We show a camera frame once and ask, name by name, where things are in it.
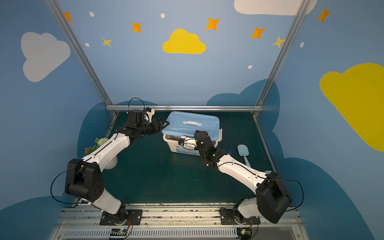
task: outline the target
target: vent grille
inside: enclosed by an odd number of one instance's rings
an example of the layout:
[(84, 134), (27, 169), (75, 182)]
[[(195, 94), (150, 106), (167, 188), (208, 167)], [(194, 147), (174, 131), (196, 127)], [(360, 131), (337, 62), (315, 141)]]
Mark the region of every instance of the vent grille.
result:
[(158, 228), (135, 229), (127, 238), (237, 237), (235, 228)]
[[(107, 228), (68, 228), (64, 239), (121, 239), (125, 236), (110, 236)], [(133, 228), (128, 238), (233, 238), (236, 228)]]

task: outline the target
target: box label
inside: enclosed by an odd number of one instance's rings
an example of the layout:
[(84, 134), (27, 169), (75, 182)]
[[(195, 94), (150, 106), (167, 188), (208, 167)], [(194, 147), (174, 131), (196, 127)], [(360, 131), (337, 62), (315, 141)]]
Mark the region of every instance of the box label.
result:
[(189, 155), (200, 156), (200, 153), (197, 150), (186, 150), (186, 149), (180, 148), (178, 146), (176, 147), (176, 152), (184, 153), (184, 154), (189, 154)]

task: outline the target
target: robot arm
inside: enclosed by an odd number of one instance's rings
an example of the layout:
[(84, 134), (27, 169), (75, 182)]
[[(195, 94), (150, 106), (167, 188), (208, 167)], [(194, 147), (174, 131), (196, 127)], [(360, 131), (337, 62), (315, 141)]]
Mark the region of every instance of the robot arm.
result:
[(67, 166), (65, 192), (84, 199), (103, 211), (101, 225), (123, 225), (127, 220), (125, 203), (106, 189), (102, 171), (117, 164), (117, 154), (132, 144), (140, 135), (153, 135), (169, 122), (152, 119), (154, 110), (130, 110), (125, 127), (121, 127), (101, 147), (83, 157), (72, 159)]
[(246, 185), (256, 195), (253, 199), (241, 199), (233, 208), (233, 217), (239, 223), (261, 213), (268, 221), (277, 223), (292, 202), (285, 185), (277, 173), (260, 172), (235, 160), (213, 146), (205, 131), (196, 131), (195, 140), (202, 161), (207, 167), (232, 176)]

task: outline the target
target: painted cloud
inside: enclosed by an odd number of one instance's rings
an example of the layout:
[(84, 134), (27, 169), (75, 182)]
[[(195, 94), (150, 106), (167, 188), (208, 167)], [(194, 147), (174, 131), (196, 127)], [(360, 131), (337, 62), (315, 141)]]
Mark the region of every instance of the painted cloud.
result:
[[(308, 14), (317, 0), (310, 0)], [(235, 10), (242, 14), (296, 15), (301, 0), (235, 0)]]
[(22, 36), (22, 51), (26, 58), (23, 65), (24, 75), (31, 82), (38, 82), (48, 76), (71, 54), (66, 42), (58, 41), (53, 35), (34, 32)]
[(176, 29), (169, 37), (169, 41), (163, 43), (163, 51), (166, 53), (203, 53), (206, 45), (200, 42), (199, 37), (184, 29)]

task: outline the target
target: white flower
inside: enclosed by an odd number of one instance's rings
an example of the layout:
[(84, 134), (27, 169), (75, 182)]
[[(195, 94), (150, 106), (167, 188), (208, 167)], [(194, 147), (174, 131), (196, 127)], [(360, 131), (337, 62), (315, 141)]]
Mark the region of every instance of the white flower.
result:
[(100, 139), (98, 142), (97, 142), (97, 145), (99, 147), (101, 147), (104, 143), (106, 143), (108, 141), (108, 138), (105, 138), (103, 137), (102, 139)]

